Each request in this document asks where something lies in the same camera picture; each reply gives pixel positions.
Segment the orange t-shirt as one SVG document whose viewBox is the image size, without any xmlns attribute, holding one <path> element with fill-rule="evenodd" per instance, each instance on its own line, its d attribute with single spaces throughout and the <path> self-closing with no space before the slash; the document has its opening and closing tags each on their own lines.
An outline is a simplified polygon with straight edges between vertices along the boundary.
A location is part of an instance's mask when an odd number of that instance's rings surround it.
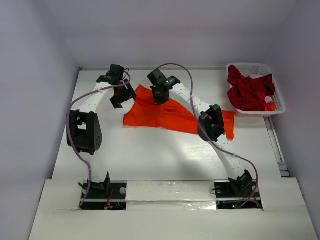
<svg viewBox="0 0 320 240">
<path fill-rule="evenodd" d="M 194 114 L 179 102 L 170 99 L 165 104 L 155 105 L 152 91 L 141 84 L 135 93 L 136 100 L 132 108 L 123 116 L 124 126 L 163 128 L 194 135 L 198 133 Z"/>
</svg>

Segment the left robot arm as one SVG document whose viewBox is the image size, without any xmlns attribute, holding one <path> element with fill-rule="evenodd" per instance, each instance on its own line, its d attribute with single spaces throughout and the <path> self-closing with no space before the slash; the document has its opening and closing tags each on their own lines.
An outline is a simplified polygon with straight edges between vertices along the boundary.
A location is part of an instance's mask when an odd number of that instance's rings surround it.
<svg viewBox="0 0 320 240">
<path fill-rule="evenodd" d="M 130 84 L 129 70 L 112 64 L 105 75 L 99 76 L 92 92 L 77 98 L 74 105 L 82 99 L 85 102 L 76 110 L 69 109 L 66 117 L 67 144 L 88 169 L 87 182 L 82 184 L 85 195 L 94 194 L 104 198 L 110 194 L 110 175 L 103 161 L 93 155 L 103 143 L 103 133 L 98 113 L 105 105 L 115 109 L 137 95 Z"/>
</svg>

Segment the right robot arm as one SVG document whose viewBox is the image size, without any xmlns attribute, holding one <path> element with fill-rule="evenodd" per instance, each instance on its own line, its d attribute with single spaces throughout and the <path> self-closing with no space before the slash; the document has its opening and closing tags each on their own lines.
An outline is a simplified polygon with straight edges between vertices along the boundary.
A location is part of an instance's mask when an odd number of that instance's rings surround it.
<svg viewBox="0 0 320 240">
<path fill-rule="evenodd" d="M 210 105 L 193 95 L 175 76 L 166 77 L 159 69 L 147 75 L 151 82 L 153 101 L 163 105 L 174 100 L 193 113 L 197 134 L 209 143 L 222 162 L 231 192 L 238 198 L 247 197 L 253 178 L 241 164 L 231 142 L 227 139 L 222 110 L 218 104 Z"/>
</svg>

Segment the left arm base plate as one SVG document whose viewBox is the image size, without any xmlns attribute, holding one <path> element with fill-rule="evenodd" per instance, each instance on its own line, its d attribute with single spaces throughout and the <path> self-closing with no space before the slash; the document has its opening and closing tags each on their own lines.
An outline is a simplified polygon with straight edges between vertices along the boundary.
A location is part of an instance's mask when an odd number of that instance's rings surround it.
<svg viewBox="0 0 320 240">
<path fill-rule="evenodd" d="M 126 181 L 112 181 L 108 193 L 91 187 L 80 209 L 124 211 L 127 209 L 126 193 Z"/>
</svg>

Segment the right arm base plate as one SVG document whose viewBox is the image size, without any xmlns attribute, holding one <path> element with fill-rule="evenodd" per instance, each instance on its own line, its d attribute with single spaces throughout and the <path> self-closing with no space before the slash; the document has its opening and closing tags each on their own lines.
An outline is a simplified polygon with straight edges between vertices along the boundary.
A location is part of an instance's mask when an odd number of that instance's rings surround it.
<svg viewBox="0 0 320 240">
<path fill-rule="evenodd" d="M 244 193 L 236 193 L 229 181 L 215 181 L 214 187 L 210 191 L 215 196 L 216 208 L 218 210 L 236 210 L 239 209 L 247 199 L 248 202 L 240 209 L 263 209 L 259 188 L 256 188 L 254 180 Z"/>
</svg>

